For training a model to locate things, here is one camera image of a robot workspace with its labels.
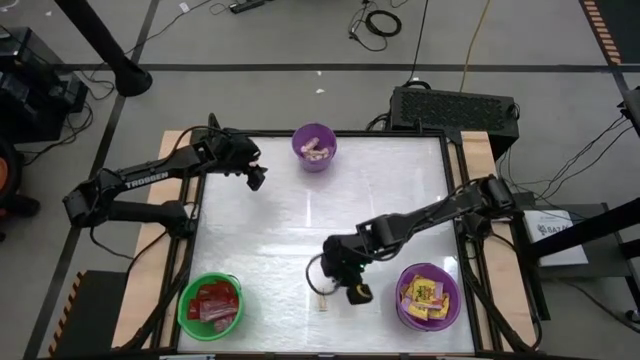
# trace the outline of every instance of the green bowl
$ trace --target green bowl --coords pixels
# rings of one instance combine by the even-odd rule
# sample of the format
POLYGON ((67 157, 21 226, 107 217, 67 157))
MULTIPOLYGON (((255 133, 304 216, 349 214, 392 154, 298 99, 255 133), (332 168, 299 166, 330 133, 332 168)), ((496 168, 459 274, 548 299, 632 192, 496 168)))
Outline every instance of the green bowl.
POLYGON ((229 334, 242 320, 244 315, 244 298, 242 297, 242 291, 240 288, 240 282, 233 275, 226 275, 221 273, 207 273, 199 278, 193 280, 187 288, 184 289, 180 296, 180 302, 178 303, 178 323, 184 329, 189 336, 200 341, 214 341, 225 337, 229 334), (189 312, 189 300, 195 299, 198 294, 198 289, 204 284, 215 284, 218 281, 228 282, 233 285, 238 295, 238 313, 233 323, 221 333, 216 333, 212 323, 203 323, 200 320, 188 320, 187 313, 189 312))

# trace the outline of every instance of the wooden table frame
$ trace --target wooden table frame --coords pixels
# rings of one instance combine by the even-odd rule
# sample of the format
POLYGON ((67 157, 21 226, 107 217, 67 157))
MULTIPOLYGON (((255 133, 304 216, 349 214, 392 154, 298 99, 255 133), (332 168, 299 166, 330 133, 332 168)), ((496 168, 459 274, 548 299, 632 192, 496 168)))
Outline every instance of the wooden table frame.
MULTIPOLYGON (((165 132, 159 158, 169 154, 180 133, 181 131, 165 132)), ((449 165, 454 185, 461 184, 465 178, 473 179, 489 174, 495 175, 495 164, 487 133, 463 132, 462 139, 462 146, 449 144, 448 148, 444 148, 444 151, 448 152, 449 155, 449 165)), ((189 141, 189 136, 185 136, 179 146, 185 146, 189 141)), ((194 178, 189 182, 185 181, 183 183, 181 180, 170 179, 155 183, 151 186, 148 202, 159 204, 168 200, 175 200, 179 196, 183 201, 194 202, 197 197, 202 197, 201 193, 198 194, 202 191, 202 180, 203 178, 194 178)), ((508 224, 494 223, 493 230, 496 234, 511 241, 511 232, 508 224)), ((143 224, 138 236, 136 253, 141 251, 163 231, 164 228, 159 224, 143 224)), ((165 237, 167 239, 160 241, 138 260, 138 263, 130 273, 114 333, 113 347, 124 344, 135 334, 157 304, 158 296, 163 288, 167 286, 167 282, 176 275, 180 268, 184 259, 185 241, 169 239, 168 235, 165 235, 165 237), (168 264, 169 259, 175 259, 175 262, 168 264)), ((535 333, 516 254, 504 244, 487 239, 484 244, 484 256, 480 258, 480 262, 471 261, 474 273, 485 284, 490 284, 490 293, 494 303, 511 327, 526 343, 532 344, 535 341, 535 333)), ((162 326, 164 330, 155 332, 155 335, 145 343, 145 347, 151 344, 151 340, 158 347, 168 347, 176 343, 178 334, 178 326, 175 321, 176 298, 173 299, 165 312, 162 326)), ((476 336, 479 341, 474 341, 476 350, 501 350, 504 347, 504 350, 508 351, 508 345, 506 342, 500 341, 500 337, 487 318, 482 304, 475 296, 474 300, 475 306, 472 304, 474 309, 469 310, 470 313, 472 310, 476 313, 477 321, 475 324, 473 317, 470 317, 472 328, 476 327, 479 332, 479 336, 476 336)))

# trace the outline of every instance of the white sticker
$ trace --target white sticker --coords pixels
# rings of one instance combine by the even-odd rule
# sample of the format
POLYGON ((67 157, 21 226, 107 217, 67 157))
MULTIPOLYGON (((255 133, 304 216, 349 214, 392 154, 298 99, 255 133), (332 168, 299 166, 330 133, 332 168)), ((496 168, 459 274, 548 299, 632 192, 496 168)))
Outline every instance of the white sticker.
POLYGON ((189 12, 189 5, 187 5, 187 3, 180 3, 180 9, 182 9, 182 12, 186 14, 189 12))

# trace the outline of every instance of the yellow snack packet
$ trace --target yellow snack packet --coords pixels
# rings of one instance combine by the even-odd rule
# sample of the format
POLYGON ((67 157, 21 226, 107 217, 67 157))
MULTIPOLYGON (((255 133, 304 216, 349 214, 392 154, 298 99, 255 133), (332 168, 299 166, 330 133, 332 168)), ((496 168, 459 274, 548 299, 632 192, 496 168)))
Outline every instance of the yellow snack packet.
POLYGON ((442 301, 442 309, 429 309, 429 318, 434 320, 444 320, 449 312, 449 294, 444 293, 444 300, 442 301))
POLYGON ((412 316, 415 316, 415 317, 417 317, 419 319, 422 319, 422 320, 428 320, 429 319, 429 309, 427 309, 425 307, 422 307, 422 306, 418 306, 414 302, 411 302, 411 304, 409 304, 408 312, 412 316))
POLYGON ((403 287, 401 289, 402 293, 404 293, 405 297, 408 297, 409 299, 413 299, 413 284, 418 280, 418 279, 424 279, 422 276, 420 275, 415 275, 413 277, 413 279, 411 280, 411 282, 409 283, 409 285, 405 285, 405 287, 403 287))
POLYGON ((423 304, 431 304, 436 298, 436 283, 429 279, 418 279, 413 284, 412 298, 423 304))

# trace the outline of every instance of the orange striped tape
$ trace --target orange striped tape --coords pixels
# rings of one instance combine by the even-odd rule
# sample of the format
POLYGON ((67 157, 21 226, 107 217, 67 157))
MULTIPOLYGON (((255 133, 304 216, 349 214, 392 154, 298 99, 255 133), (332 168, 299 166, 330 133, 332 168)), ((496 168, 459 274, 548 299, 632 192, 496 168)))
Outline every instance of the orange striped tape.
POLYGON ((593 0, 585 0, 584 6, 589 14, 589 20, 596 29, 596 34, 604 45, 604 50, 607 53, 609 60, 614 64, 620 64, 620 53, 611 38, 611 34, 609 34, 607 24, 605 24, 604 19, 600 15, 596 2, 593 0))

